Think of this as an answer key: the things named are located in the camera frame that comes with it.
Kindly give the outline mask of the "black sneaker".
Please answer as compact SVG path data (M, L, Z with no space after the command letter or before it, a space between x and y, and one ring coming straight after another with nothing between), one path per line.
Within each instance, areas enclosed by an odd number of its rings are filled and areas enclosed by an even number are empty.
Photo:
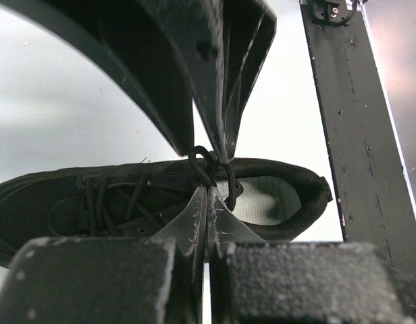
M30 173L0 184L0 266L40 237L155 235L188 205L199 186L233 187L233 209L245 180L272 180L298 196L294 213L275 225L250 224L265 240L289 242L321 217L332 193L313 171L266 159L235 159L225 169L202 159L73 167Z

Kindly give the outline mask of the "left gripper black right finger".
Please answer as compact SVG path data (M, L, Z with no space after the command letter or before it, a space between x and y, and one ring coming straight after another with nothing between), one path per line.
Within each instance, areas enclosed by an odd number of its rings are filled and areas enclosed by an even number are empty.
M278 243L256 236L208 191L214 323L413 323L401 284L368 243Z

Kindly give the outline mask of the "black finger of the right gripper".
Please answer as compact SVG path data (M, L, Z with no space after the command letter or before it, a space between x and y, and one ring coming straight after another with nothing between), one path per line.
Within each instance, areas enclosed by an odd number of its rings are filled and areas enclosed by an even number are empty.
M265 1L141 1L173 48L217 158L235 156L242 114L276 34Z
M165 35L136 1L13 0L97 64L144 111L175 152L194 145L192 95Z

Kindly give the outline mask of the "black shoelace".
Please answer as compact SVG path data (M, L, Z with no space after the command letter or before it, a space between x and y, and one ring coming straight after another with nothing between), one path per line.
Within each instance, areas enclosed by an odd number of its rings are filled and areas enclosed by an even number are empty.
M153 235L188 205L199 186L212 187L226 173L227 207L235 207L243 188L228 165L202 146L187 160L97 167L76 179L84 193L77 199L73 236Z

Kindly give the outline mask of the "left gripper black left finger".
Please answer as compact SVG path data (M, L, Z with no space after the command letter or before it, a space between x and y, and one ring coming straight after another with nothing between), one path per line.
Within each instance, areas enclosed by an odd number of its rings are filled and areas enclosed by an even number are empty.
M15 255L0 323L200 323L207 191L147 240L38 238Z

